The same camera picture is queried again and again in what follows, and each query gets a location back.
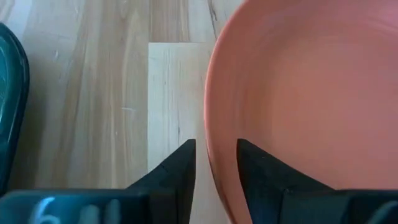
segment black plastic piece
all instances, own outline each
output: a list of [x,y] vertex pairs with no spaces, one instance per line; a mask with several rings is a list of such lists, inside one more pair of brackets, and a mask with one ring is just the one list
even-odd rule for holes
[[253,224],[398,223],[396,190],[333,190],[247,140],[237,151]]
[[187,224],[195,186],[195,140],[124,190],[25,190],[0,199],[0,223]]
[[0,23],[0,194],[7,188],[29,91],[29,64],[17,37]]

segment orange plastic bowl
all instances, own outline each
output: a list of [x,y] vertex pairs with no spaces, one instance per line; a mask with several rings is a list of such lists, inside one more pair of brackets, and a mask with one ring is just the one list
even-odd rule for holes
[[336,189],[398,189],[398,2],[244,2],[211,57],[205,126],[233,223],[251,223],[237,138]]

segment terracotta bowl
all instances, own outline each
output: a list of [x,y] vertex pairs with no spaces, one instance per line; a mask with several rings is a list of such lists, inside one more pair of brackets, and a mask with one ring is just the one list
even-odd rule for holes
[[398,189],[398,1],[246,1],[211,57],[205,126],[233,223],[251,223],[237,138],[336,189]]

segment dark green plastic object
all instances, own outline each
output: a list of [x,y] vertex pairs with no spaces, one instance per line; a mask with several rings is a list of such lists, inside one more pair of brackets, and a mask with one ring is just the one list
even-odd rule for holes
[[29,64],[17,37],[0,23],[0,194],[7,189],[29,90]]

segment wooden floor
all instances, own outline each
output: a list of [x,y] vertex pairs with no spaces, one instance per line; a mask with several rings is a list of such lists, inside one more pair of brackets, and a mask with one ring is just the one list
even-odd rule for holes
[[203,92],[242,0],[0,0],[30,92],[13,189],[124,188],[197,139],[191,223],[227,223],[206,155]]

